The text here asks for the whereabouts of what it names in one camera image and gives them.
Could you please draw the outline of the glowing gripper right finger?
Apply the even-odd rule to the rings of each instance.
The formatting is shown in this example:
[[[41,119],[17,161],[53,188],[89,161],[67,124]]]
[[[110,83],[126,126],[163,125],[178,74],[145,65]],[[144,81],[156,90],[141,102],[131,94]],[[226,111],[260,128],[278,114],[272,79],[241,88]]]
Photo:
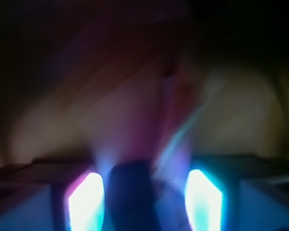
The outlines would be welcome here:
[[[194,231],[289,231],[289,160],[194,157],[185,207]]]

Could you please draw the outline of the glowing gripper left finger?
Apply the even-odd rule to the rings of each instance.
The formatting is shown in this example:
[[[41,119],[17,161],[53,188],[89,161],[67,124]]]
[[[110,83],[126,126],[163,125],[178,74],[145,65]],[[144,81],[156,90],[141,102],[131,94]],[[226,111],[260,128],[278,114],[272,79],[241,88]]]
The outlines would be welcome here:
[[[89,162],[0,167],[0,231],[99,231],[104,184]]]

